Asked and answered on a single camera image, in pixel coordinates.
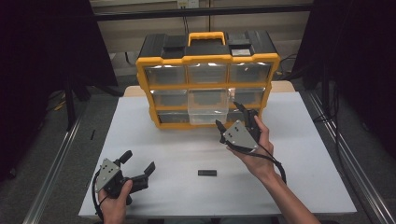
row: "yellow storage case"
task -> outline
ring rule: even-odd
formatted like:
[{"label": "yellow storage case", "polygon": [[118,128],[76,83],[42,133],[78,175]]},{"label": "yellow storage case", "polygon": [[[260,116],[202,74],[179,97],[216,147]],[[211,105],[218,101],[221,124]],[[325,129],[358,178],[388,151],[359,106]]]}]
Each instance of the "yellow storage case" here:
[{"label": "yellow storage case", "polygon": [[231,125],[233,101],[259,114],[280,58],[265,31],[148,35],[136,61],[149,114],[160,129]]}]

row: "wire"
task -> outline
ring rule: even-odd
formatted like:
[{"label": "wire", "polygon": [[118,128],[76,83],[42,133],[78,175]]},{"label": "wire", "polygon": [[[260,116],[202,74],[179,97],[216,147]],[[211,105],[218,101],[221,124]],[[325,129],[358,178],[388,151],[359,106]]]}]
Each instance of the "wire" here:
[{"label": "wire", "polygon": [[340,147],[339,147],[339,127],[338,127],[338,112],[339,112],[339,90],[338,90],[338,86],[336,83],[334,83],[333,86],[333,90],[332,90],[332,103],[331,103],[331,108],[333,110],[333,114],[326,116],[325,114],[321,114],[319,115],[317,118],[313,119],[314,122],[329,122],[329,121],[333,121],[334,122],[334,126],[335,126],[335,153],[337,155],[337,159],[340,163],[341,166],[341,173],[342,175],[346,178],[347,183],[349,184],[349,186],[351,187],[353,193],[356,195],[359,203],[361,204],[361,208],[363,209],[365,215],[368,217],[368,219],[370,220],[370,223],[374,223],[373,220],[370,218],[369,213],[367,211],[367,209],[365,208],[363,202],[361,201],[361,197],[359,196],[357,190],[355,189],[355,187],[352,184],[352,181],[347,173],[346,167],[343,163],[343,159],[341,157],[341,151],[340,151]]},{"label": "wire", "polygon": [[293,70],[293,72],[288,75],[287,77],[282,78],[282,80],[292,80],[298,77],[302,77],[304,75],[305,72],[307,72],[313,65],[315,64],[315,61],[310,61],[308,62],[308,64],[302,66],[299,70],[295,71]]},{"label": "wire", "polygon": [[[209,8],[212,8],[212,0],[209,0]],[[211,29],[212,29],[212,27],[211,27],[211,23],[212,23],[211,18],[212,17],[209,15],[209,32],[211,32]]]},{"label": "wire", "polygon": [[92,194],[92,201],[93,201],[93,205],[95,207],[96,215],[98,215],[99,218],[103,220],[103,213],[102,213],[102,210],[100,209],[100,204],[98,204],[96,201],[96,194],[95,194],[95,190],[94,190],[94,186],[96,185],[96,179],[99,176],[99,174],[100,174],[100,170],[98,170],[96,172],[95,176],[93,177],[92,186],[91,186],[91,194]]},{"label": "wire", "polygon": [[275,157],[274,157],[265,147],[263,147],[262,145],[259,144],[259,146],[260,146],[262,149],[264,149],[264,150],[268,153],[269,156],[264,156],[264,155],[259,154],[259,153],[246,152],[246,151],[243,151],[243,150],[239,150],[238,148],[232,147],[232,144],[231,144],[230,142],[228,142],[228,141],[227,141],[227,145],[228,145],[232,150],[235,150],[235,151],[237,151],[237,152],[239,152],[239,153],[242,153],[242,154],[245,154],[245,155],[248,155],[248,156],[252,156],[252,157],[258,157],[258,158],[266,159],[266,160],[268,160],[268,161],[273,162],[274,165],[275,165],[275,166],[277,167],[277,169],[279,170],[283,182],[285,182],[285,184],[287,184],[287,181],[286,181],[286,172],[285,172],[285,169],[283,169],[282,163],[279,162],[279,161],[277,161],[277,160],[275,159]]},{"label": "wire", "polygon": [[296,54],[296,53],[293,53],[293,54],[287,56],[286,58],[280,60],[280,62],[279,62],[279,67],[280,67],[280,73],[281,73],[280,75],[281,75],[281,76],[285,76],[285,69],[283,68],[283,63],[284,63],[285,61],[287,61],[287,60],[296,60],[296,58],[297,58],[297,54]]},{"label": "wire", "polygon": [[190,33],[189,24],[187,23],[187,17],[183,17],[183,24],[184,24],[184,34],[187,35]]},{"label": "wire", "polygon": [[105,199],[108,197],[108,195],[106,195],[106,197],[104,199],[102,199],[102,201],[99,202],[99,206],[102,205],[102,203],[105,201]]},{"label": "wire", "polygon": [[370,223],[374,223],[373,220],[370,218],[369,213],[368,213],[367,209],[365,208],[363,202],[361,201],[361,197],[359,196],[358,192],[356,191],[355,187],[353,186],[352,181],[351,181],[351,179],[350,179],[350,177],[349,177],[349,175],[347,173],[347,170],[346,170],[346,168],[344,166],[344,163],[343,163],[343,160],[341,158],[341,151],[340,151],[340,147],[339,147],[339,135],[340,135],[340,133],[339,133],[339,127],[338,127],[339,93],[338,93],[337,85],[334,86],[333,97],[334,97],[334,99],[333,99],[333,101],[334,101],[334,104],[333,104],[333,107],[334,107],[334,115],[333,115],[334,118],[333,118],[333,121],[334,121],[334,125],[335,125],[335,152],[337,154],[337,157],[338,157],[338,160],[340,162],[341,169],[343,170],[343,174],[344,174],[344,177],[346,178],[346,181],[349,183],[349,186],[352,188],[353,193],[356,195],[359,203],[361,204],[361,208],[363,209],[365,215],[369,218]]}]

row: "white table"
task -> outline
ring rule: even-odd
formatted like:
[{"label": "white table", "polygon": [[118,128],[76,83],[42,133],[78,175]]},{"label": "white table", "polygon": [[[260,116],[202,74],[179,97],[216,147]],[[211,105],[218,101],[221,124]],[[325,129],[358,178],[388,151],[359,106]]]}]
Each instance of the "white table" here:
[{"label": "white table", "polygon": [[[263,120],[288,186],[311,212],[356,212],[298,92],[272,92]],[[219,143],[217,128],[159,130],[150,120],[146,97],[120,98],[95,170],[104,158],[114,161],[126,150],[134,155],[121,166],[125,176],[143,174],[152,161],[157,167],[148,189],[132,194],[127,217],[280,214],[262,184]],[[218,176],[198,176],[201,169],[217,170]],[[96,218],[91,187],[79,215]]]}]

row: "black rectangular object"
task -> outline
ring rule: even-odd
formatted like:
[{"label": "black rectangular object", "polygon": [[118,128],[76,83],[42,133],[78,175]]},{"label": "black rectangular object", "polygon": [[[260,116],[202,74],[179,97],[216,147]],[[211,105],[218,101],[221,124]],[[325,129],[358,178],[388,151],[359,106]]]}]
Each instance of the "black rectangular object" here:
[{"label": "black rectangular object", "polygon": [[199,170],[198,175],[216,176],[216,175],[218,175],[218,171],[217,170]]}]

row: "carrying handle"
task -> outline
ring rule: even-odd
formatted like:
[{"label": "carrying handle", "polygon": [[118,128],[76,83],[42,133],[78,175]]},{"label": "carrying handle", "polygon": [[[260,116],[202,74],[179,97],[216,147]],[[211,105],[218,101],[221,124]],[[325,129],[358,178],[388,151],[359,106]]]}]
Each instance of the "carrying handle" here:
[{"label": "carrying handle", "polygon": [[200,32],[189,34],[189,46],[193,39],[221,39],[222,45],[225,45],[225,38],[223,32]]}]

